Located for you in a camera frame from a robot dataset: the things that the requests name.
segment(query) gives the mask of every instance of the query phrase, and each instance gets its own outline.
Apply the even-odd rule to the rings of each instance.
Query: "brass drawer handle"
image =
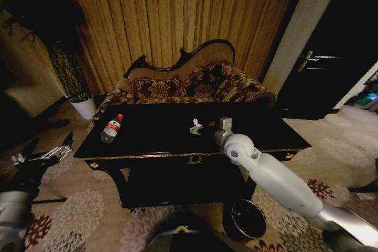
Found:
[[[99,168],[100,167],[100,165],[97,162],[92,162],[89,166],[91,168]]]
[[[294,156],[293,153],[287,153],[286,156],[285,156],[285,159],[287,159],[287,160],[288,160],[288,159],[292,159],[293,156]]]
[[[199,156],[196,161],[194,160],[194,157],[191,156],[189,161],[187,162],[187,165],[201,165],[201,164],[203,164],[201,156]]]

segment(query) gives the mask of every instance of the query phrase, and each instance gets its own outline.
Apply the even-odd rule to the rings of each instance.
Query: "plastic water bottle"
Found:
[[[120,125],[122,124],[123,114],[119,113],[113,120],[105,126],[100,134],[100,140],[103,143],[112,143],[115,136],[117,135]]]

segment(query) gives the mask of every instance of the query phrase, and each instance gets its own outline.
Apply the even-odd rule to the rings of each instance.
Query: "black coffee table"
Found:
[[[111,144],[99,136],[124,115]],[[227,202],[250,199],[255,183],[220,153],[214,142],[219,118],[232,117],[234,133],[248,135],[280,161],[310,147],[272,110],[254,103],[122,104],[109,106],[75,153],[114,180],[122,207]],[[204,127],[190,133],[193,119]],[[130,168],[126,181],[123,168]]]

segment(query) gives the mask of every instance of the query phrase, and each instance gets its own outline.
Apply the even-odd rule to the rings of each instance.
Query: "floral upholstery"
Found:
[[[97,112],[92,117],[92,121],[99,120],[106,108],[111,104],[134,103],[134,101],[134,94],[131,91],[114,87],[97,109]]]
[[[216,102],[253,102],[263,99],[268,107],[273,107],[275,95],[241,71],[225,79],[214,95]]]
[[[131,89],[138,99],[162,97],[211,97],[225,79],[231,76],[228,61],[213,61],[195,69],[189,75],[174,75],[157,80],[153,75],[131,80]]]
[[[213,97],[159,97],[149,99],[139,99],[136,104],[143,103],[212,103]]]

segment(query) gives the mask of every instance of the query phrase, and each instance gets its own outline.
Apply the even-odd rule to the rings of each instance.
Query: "lower table shelf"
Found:
[[[146,163],[134,166],[126,186],[118,186],[118,190],[122,206],[132,208],[250,198],[254,188],[248,185],[239,167],[225,157],[201,165]]]

